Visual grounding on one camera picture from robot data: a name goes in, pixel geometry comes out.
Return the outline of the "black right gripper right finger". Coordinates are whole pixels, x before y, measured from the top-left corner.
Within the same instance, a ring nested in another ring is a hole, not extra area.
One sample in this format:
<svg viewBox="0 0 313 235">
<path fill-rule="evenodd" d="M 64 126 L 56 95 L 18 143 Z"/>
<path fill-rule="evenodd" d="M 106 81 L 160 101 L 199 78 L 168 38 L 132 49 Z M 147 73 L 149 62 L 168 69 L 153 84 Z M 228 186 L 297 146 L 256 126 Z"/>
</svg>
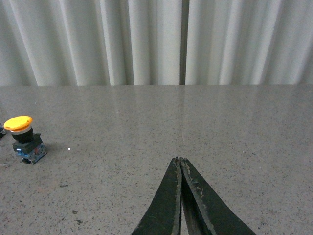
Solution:
<svg viewBox="0 0 313 235">
<path fill-rule="evenodd" d="M 254 235 L 187 158 L 180 158 L 182 198 L 191 235 Z"/>
</svg>

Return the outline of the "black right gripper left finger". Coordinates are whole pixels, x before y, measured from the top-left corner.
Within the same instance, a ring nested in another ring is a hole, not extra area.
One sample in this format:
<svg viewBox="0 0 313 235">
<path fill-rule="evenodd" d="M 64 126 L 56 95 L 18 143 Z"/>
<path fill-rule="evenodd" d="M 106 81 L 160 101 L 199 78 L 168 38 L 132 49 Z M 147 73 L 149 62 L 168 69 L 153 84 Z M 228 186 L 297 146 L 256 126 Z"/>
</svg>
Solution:
<svg viewBox="0 0 313 235">
<path fill-rule="evenodd" d="M 181 232 L 182 172 L 179 159 L 173 158 L 152 199 L 133 230 L 134 235 L 179 235 Z"/>
</svg>

